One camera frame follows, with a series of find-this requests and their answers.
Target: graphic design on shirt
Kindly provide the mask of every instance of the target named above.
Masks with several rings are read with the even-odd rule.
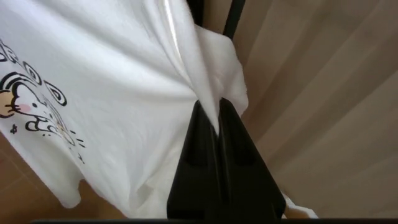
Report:
[[[10,118],[15,114],[21,114],[30,119],[25,124],[25,129],[32,132],[43,132],[45,136],[59,136],[69,145],[76,147],[77,144],[83,148],[84,141],[75,138],[76,132],[68,130],[63,122],[60,113],[40,92],[38,86],[43,83],[47,87],[53,99],[61,106],[67,105],[65,95],[53,84],[42,80],[40,75],[27,63],[20,63],[16,54],[0,39],[0,63],[10,61],[20,65],[29,75],[18,72],[11,72],[5,75],[0,81],[0,118]],[[10,130],[12,134],[17,133],[17,126],[14,124]]]

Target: garment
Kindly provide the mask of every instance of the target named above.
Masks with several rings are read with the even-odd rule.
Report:
[[[127,217],[165,217],[199,99],[247,107],[242,68],[185,1],[0,1],[1,131],[65,207],[87,182]]]

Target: pink cheek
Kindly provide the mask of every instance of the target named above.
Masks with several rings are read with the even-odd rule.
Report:
[[[19,111],[22,113],[27,113],[30,111],[30,106],[26,104],[20,104],[19,105]]]

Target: cartoon face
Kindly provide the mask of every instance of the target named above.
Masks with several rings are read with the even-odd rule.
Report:
[[[47,105],[42,103],[36,94],[26,85],[16,83],[13,86],[12,92],[14,94],[14,99],[11,105],[15,112],[34,116],[42,121],[48,121],[46,117],[51,118],[53,116],[47,108]]]

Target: curtain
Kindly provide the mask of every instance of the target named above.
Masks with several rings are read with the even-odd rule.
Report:
[[[230,4],[205,1],[204,27]],[[398,217],[398,1],[246,1],[233,42],[281,190],[320,217]]]

